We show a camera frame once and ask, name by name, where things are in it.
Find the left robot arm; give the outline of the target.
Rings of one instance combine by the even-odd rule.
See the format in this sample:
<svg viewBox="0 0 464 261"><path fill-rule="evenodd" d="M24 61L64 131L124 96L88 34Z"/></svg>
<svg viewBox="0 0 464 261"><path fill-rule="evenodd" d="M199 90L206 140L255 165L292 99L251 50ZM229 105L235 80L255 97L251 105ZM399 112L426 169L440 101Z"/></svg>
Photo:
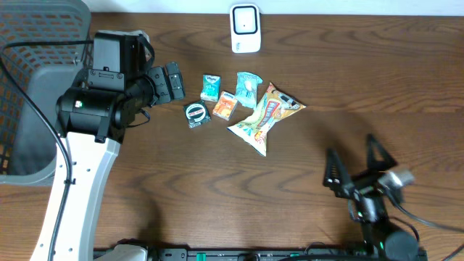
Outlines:
<svg viewBox="0 0 464 261"><path fill-rule="evenodd" d="M145 32L100 30L94 60L56 103L54 182L32 260L92 260L109 172L146 108L181 100L176 62L155 67Z"/></svg>

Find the orange tissue pack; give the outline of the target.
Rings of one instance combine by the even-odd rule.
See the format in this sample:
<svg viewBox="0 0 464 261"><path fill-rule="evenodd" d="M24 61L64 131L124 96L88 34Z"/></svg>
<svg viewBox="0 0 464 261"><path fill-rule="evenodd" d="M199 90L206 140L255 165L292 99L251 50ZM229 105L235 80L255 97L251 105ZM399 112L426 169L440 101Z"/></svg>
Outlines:
<svg viewBox="0 0 464 261"><path fill-rule="evenodd" d="M212 113L224 120L230 120L237 104L238 100L233 94L223 91L213 108Z"/></svg>

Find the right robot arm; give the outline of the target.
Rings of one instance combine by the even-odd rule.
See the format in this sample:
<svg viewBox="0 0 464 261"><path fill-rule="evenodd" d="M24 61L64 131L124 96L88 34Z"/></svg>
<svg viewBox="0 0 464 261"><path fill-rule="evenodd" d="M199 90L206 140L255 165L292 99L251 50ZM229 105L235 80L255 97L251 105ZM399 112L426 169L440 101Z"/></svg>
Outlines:
<svg viewBox="0 0 464 261"><path fill-rule="evenodd" d="M350 175L335 149L326 150L326 168L323 185L335 197L347 199L349 214L359 223L364 240L363 253L379 260L426 260L426 251L420 246L415 228L411 232L393 223L384 199L400 204L402 188L413 182L407 169L398 162L371 134L366 137L367 168Z"/></svg>

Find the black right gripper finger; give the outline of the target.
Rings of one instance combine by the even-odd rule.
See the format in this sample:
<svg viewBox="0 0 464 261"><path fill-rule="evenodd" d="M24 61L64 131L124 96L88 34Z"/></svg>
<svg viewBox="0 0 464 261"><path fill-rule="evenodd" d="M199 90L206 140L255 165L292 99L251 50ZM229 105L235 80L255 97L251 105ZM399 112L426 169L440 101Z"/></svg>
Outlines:
<svg viewBox="0 0 464 261"><path fill-rule="evenodd" d="M326 169L323 185L330 189L351 189L354 187L352 179L334 149L326 151Z"/></svg>
<svg viewBox="0 0 464 261"><path fill-rule="evenodd" d="M370 170L386 171L397 166L397 161L387 152L373 134L366 137L367 167Z"/></svg>

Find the yellow snack bag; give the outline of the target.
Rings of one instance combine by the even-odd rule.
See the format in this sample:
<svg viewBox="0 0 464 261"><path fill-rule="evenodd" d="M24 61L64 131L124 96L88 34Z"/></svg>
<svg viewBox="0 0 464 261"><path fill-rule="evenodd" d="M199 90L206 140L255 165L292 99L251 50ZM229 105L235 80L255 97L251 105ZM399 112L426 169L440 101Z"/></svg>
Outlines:
<svg viewBox="0 0 464 261"><path fill-rule="evenodd" d="M304 109L306 106L295 98L278 90L272 82L257 104L253 113L245 120L227 129L242 138L261 156L267 155L267 136L270 129L279 121Z"/></svg>

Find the teal packet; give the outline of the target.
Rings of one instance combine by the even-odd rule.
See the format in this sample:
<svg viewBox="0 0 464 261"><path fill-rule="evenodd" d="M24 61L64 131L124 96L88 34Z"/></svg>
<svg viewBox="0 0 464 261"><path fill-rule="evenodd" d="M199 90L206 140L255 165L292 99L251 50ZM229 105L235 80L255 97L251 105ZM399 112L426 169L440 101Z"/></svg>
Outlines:
<svg viewBox="0 0 464 261"><path fill-rule="evenodd" d="M236 84L236 99L242 106L254 109L257 106L257 87L262 78L250 72L238 72Z"/></svg>

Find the black round-logo packet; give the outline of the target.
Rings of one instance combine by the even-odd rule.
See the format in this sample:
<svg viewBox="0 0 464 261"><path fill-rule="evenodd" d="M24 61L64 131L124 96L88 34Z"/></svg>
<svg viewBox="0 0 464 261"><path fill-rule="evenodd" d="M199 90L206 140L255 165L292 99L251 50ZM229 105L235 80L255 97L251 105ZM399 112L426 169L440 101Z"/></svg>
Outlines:
<svg viewBox="0 0 464 261"><path fill-rule="evenodd" d="M211 121L206 104L200 100L183 107L190 128L195 128Z"/></svg>

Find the green tissue pack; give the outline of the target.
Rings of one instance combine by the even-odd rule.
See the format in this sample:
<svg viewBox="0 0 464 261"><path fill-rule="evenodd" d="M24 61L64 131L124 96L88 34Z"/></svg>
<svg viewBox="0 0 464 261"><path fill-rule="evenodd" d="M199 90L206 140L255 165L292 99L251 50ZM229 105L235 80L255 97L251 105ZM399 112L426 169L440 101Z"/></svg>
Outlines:
<svg viewBox="0 0 464 261"><path fill-rule="evenodd" d="M217 102L220 93L220 76L203 75L203 89L200 93L201 100Z"/></svg>

